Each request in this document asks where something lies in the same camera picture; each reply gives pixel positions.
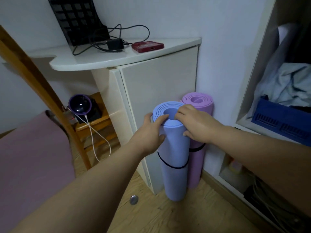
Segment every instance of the black elastic band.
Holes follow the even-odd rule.
[[[197,151],[203,149],[204,146],[205,146],[205,144],[201,145],[201,146],[198,147],[198,148],[190,148],[190,149],[189,149],[189,152],[197,152]]]
[[[163,162],[166,166],[169,166],[169,167],[174,168],[174,169],[182,169],[182,168],[185,168],[185,167],[187,166],[188,162],[189,162],[189,157],[190,157],[190,156],[188,155],[187,163],[186,163],[184,166],[182,166],[182,167],[173,167],[173,166],[169,165],[167,162],[165,162],[165,161],[161,158],[159,152],[158,152],[158,156],[160,157],[160,159],[162,160],[162,162]]]

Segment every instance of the curved white shelf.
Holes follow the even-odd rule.
[[[138,39],[126,39],[129,43],[137,42]],[[123,52],[106,53],[95,48],[90,48],[81,55],[72,55],[72,47],[58,46],[41,50],[26,52],[31,58],[55,57],[50,66],[58,71],[94,70],[107,67],[127,65],[140,61],[157,58],[162,55],[171,54],[186,48],[201,44],[201,38],[186,39],[150,39],[150,41],[164,43],[164,48],[146,53],[138,53],[131,46],[126,47]],[[76,52],[80,52],[89,45],[79,46]]]

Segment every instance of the hand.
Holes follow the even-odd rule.
[[[168,114],[158,117],[158,119],[151,123],[150,117],[152,113],[145,115],[144,124],[135,132],[129,143],[134,145],[143,158],[149,154],[154,153],[165,139],[165,135],[159,136],[159,129],[161,124],[169,117]]]
[[[184,136],[202,143],[212,143],[212,138],[224,127],[208,113],[196,110],[189,104],[178,109],[175,119],[187,128]]]

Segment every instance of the yoga mat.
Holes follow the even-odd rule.
[[[0,139],[0,232],[75,179],[68,138],[45,112]]]
[[[203,93],[192,92],[184,95],[181,100],[185,104],[191,104],[197,110],[204,111],[212,115],[214,103],[211,96]],[[205,156],[206,145],[191,140],[190,141],[190,158],[188,167],[188,183],[189,188],[196,188],[200,182],[201,171]]]
[[[158,148],[166,196],[173,201],[180,201],[186,195],[187,172],[189,161],[190,138],[183,136],[185,126],[174,116],[179,107],[177,101],[164,102],[153,110],[153,121],[164,114],[169,118],[162,123],[160,134],[165,134],[165,141]]]

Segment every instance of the purple ring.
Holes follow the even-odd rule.
[[[84,113],[77,113],[77,112],[72,111],[71,106],[70,106],[70,102],[71,102],[71,100],[72,100],[75,96],[84,96],[84,97],[89,101],[90,107],[89,107],[89,109],[88,109],[87,112],[84,112]],[[91,102],[91,100],[90,100],[90,98],[89,98],[88,95],[85,95],[85,94],[75,94],[75,95],[73,95],[73,96],[69,99],[68,108],[72,111],[72,113],[74,113],[74,114],[76,114],[76,115],[86,115],[86,114],[88,114],[88,113],[91,111],[92,102]]]

